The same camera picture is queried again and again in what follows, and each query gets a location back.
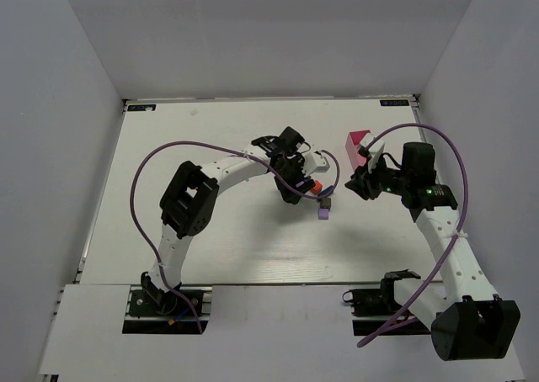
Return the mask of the pink plastic box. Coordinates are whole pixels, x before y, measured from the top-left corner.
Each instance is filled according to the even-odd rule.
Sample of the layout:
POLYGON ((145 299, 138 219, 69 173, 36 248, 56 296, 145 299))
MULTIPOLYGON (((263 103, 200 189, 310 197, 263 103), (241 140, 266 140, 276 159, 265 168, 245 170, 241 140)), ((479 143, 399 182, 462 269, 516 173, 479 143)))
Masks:
POLYGON ((371 158, 370 155, 366 157, 360 154, 361 142, 367 135, 371 135, 369 130, 352 131, 348 134, 345 142, 345 150, 348 154, 352 171, 354 172, 358 167, 363 167, 371 158))

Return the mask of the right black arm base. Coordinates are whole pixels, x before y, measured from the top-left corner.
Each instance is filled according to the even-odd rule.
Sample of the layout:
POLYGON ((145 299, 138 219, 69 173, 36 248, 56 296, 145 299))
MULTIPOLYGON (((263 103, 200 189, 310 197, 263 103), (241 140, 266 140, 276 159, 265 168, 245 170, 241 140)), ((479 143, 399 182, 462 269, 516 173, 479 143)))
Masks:
POLYGON ((398 311, 401 305, 394 299, 394 284, 404 279, 420 279, 420 276, 410 270, 388 272, 375 288, 348 289, 342 294, 343 303, 352 308, 356 336, 368 335, 377 329, 376 321, 368 321, 368 318, 389 318, 398 311))

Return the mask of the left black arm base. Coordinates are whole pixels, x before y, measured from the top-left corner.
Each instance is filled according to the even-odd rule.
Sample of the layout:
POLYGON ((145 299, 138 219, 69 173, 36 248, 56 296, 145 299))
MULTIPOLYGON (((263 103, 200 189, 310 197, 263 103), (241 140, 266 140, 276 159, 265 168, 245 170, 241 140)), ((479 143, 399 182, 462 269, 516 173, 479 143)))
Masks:
MULTIPOLYGON (((211 313, 211 289, 185 289, 204 332, 211 313)), ((198 323, 189 305, 177 295, 159 307, 142 288, 132 288, 125 308, 124 335, 199 335, 198 323)))

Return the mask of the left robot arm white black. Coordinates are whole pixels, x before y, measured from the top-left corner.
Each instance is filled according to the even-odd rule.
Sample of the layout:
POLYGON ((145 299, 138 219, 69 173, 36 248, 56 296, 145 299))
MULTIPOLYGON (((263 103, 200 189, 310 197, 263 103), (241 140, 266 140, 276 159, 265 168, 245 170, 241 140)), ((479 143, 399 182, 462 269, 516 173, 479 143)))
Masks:
POLYGON ((163 305, 181 286, 181 269, 194 236, 211 220, 219 194, 267 172, 276 171, 275 183, 287 204, 298 204, 314 186, 306 158, 299 152, 305 139, 290 126, 279 136, 264 136, 239 154, 202 166, 180 164, 159 202, 162 235, 152 269, 141 276, 141 286, 163 305))

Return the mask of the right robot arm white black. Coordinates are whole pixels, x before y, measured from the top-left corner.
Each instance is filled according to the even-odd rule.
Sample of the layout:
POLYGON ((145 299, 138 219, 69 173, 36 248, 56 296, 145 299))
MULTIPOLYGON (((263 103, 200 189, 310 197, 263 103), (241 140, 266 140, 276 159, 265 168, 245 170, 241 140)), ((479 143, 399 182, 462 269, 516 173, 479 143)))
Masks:
POLYGON ((457 229, 461 213, 451 189, 436 182, 433 146, 406 143, 396 169, 386 164, 383 153, 381 141, 362 146, 366 163, 345 186, 365 200, 381 193, 400 197, 429 245, 445 289, 439 295, 413 271, 386 273, 381 281, 386 305, 391 310, 405 306, 426 326, 444 361, 504 358, 520 310, 513 300, 500 298, 457 229))

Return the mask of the dark blue long block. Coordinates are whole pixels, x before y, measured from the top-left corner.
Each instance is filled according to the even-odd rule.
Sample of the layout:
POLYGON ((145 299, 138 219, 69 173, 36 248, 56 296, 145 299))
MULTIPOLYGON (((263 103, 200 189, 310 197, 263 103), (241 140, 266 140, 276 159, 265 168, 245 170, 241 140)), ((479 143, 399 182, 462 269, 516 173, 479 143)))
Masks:
POLYGON ((325 188, 324 190, 322 190, 318 196, 317 196, 317 200, 320 201, 322 199, 325 199, 325 198, 329 198, 334 192, 334 187, 333 186, 329 186, 327 188, 325 188))

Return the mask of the red cube block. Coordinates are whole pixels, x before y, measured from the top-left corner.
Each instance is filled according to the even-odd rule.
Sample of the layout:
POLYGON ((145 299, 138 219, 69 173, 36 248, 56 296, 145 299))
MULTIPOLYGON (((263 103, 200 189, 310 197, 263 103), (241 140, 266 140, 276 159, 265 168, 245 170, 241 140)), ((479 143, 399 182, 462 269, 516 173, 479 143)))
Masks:
POLYGON ((310 192, 313 195, 319 195, 321 193, 322 189, 323 189, 323 185, 319 181, 316 181, 314 183, 314 186, 310 189, 310 192))

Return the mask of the olive brown cube block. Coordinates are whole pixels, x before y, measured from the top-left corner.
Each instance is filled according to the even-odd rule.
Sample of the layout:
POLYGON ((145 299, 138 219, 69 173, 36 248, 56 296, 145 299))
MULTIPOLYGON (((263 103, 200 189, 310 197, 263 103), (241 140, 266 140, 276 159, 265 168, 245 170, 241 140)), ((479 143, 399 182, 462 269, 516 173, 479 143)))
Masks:
POLYGON ((322 198, 319 202, 319 208, 320 209, 323 209, 323 210, 330 210, 331 209, 331 205, 332 205, 332 202, 331 202, 331 199, 329 197, 327 198, 322 198))

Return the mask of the small purple cube block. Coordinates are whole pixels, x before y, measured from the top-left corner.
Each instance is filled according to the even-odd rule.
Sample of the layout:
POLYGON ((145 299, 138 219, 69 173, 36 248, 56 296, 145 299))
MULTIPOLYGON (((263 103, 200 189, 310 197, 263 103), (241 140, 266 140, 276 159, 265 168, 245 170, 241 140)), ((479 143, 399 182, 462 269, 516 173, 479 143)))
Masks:
POLYGON ((328 220, 329 219, 329 209, 320 208, 318 210, 318 219, 328 220))

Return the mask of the right blue table label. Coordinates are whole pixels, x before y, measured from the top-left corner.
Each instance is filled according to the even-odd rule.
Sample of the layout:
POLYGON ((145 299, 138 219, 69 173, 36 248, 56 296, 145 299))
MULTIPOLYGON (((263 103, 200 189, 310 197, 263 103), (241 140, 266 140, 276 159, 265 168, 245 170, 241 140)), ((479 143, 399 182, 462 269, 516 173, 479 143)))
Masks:
POLYGON ((381 99, 382 107, 406 107, 409 106, 409 101, 406 99, 381 99))

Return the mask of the blue table label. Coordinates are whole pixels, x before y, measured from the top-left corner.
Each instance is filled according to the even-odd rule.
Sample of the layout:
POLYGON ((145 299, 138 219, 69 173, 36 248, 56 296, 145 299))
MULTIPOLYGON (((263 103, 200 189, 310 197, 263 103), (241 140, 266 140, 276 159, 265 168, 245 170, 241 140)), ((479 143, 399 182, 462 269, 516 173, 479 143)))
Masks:
POLYGON ((381 99, 382 107, 406 107, 409 106, 409 101, 406 99, 381 99))
POLYGON ((127 110, 129 112, 145 112, 154 111, 156 107, 156 104, 130 104, 127 106, 127 110))

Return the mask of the left blue table label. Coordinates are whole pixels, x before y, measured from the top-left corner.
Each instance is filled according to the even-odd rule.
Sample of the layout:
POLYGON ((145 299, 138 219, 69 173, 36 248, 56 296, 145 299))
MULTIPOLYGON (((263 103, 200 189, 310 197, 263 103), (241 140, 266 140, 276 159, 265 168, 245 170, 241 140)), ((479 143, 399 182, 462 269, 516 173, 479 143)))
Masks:
POLYGON ((156 107, 156 104, 130 104, 127 106, 127 110, 129 112, 145 112, 154 111, 156 107))

